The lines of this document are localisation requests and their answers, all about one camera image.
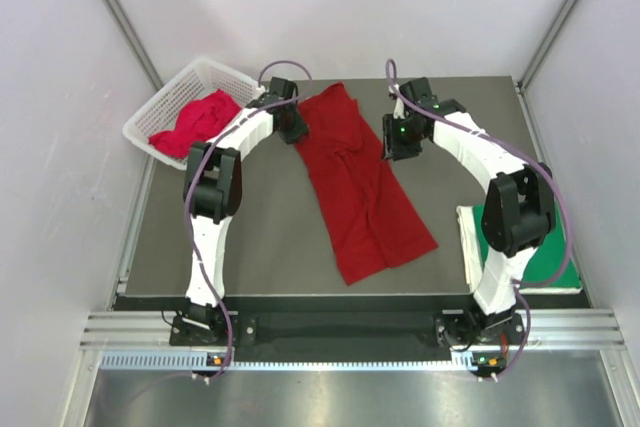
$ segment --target gray table surface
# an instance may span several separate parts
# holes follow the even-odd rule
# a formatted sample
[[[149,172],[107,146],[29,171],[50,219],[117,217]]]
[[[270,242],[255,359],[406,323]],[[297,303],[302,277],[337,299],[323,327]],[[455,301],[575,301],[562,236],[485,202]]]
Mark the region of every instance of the gray table surface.
[[[336,81],[314,81],[319,93]],[[380,137],[391,112],[384,80],[342,81]],[[510,77],[435,78],[441,99],[456,98],[476,123],[535,155]],[[300,83],[304,91],[305,83]],[[224,262],[228,295],[450,294],[469,291],[456,206],[482,203],[473,177],[448,153],[424,142],[422,155],[393,172],[439,248],[396,269],[347,286],[306,168],[278,136],[261,142],[242,165],[243,198],[229,228]],[[157,163],[133,259],[127,294],[184,295],[191,254],[182,224],[182,172]]]

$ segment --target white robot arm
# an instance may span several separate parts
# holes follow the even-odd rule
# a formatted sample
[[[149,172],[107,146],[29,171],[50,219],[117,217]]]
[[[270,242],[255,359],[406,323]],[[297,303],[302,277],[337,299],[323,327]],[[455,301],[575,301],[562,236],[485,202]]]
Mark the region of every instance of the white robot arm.
[[[222,266],[227,231],[242,197],[240,164],[249,152],[275,131],[278,131],[287,144],[294,143],[309,133],[308,126],[297,111],[296,102],[268,108],[271,104],[282,104],[284,100],[297,96],[297,90],[295,83],[273,77],[269,91],[262,89],[259,97],[242,109],[240,115],[227,126],[225,131],[231,131],[229,134],[212,138],[207,143],[196,143],[189,152],[184,195],[186,196],[192,182],[196,182],[190,207],[193,240],[202,255],[207,277],[220,298],[225,295]],[[195,179],[198,166],[213,143],[215,151],[205,171],[215,171],[217,178],[203,175]],[[216,299],[212,297],[211,290],[201,275],[195,252],[192,254],[191,281],[186,296],[195,304],[217,306]]]
[[[438,101],[426,78],[396,87],[422,109],[471,131],[435,122],[396,99],[394,113],[383,118],[383,157],[414,157],[422,151],[420,142],[429,139],[453,155],[481,185],[487,199],[482,226],[489,254],[473,297],[488,319],[483,328],[489,328],[508,317],[516,303],[513,281],[522,280],[529,260],[555,227],[553,194],[522,160],[479,138],[484,131],[457,101]]]

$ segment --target red cloth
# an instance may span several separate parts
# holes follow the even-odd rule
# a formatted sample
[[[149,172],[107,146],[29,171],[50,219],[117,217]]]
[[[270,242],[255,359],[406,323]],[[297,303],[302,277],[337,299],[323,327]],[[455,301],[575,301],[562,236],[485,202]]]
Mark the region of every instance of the red cloth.
[[[149,137],[149,143],[171,157],[182,159],[194,142],[206,142],[215,137],[240,112],[229,94],[217,90],[202,100],[185,105],[174,130],[165,130]]]
[[[295,144],[327,224],[338,269],[352,284],[438,247],[400,187],[358,102],[335,84],[299,106],[310,136]]]

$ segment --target white laundry basket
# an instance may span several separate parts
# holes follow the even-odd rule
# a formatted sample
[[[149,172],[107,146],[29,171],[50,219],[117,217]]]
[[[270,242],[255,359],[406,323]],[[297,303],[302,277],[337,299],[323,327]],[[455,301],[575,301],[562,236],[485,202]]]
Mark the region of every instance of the white laundry basket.
[[[144,104],[122,129],[124,136],[149,155],[179,170],[186,170],[187,159],[176,159],[158,152],[149,137],[163,130],[172,130],[182,108],[218,89],[233,97],[244,107],[259,93],[258,83],[226,65],[201,57],[191,62]]]

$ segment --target green towel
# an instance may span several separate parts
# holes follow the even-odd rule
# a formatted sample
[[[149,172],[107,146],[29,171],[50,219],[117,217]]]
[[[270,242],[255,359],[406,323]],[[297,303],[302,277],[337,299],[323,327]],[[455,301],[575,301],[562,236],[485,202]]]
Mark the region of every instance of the green towel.
[[[484,263],[489,253],[489,244],[482,233],[481,222],[483,211],[483,205],[476,205],[473,207],[473,220],[475,221],[476,235],[478,237],[478,244],[480,245],[480,256]],[[566,242],[564,238],[564,231],[562,229],[562,222],[560,214],[556,209],[556,228],[551,232],[551,234],[545,237],[544,242],[529,261],[522,280],[525,282],[539,282],[551,277],[558,270],[558,267],[560,267],[562,257],[564,256],[565,246]],[[564,272],[562,277],[544,289],[581,290],[582,284],[580,283],[580,277],[578,276],[575,265],[573,265],[573,261],[569,262],[567,270]]]

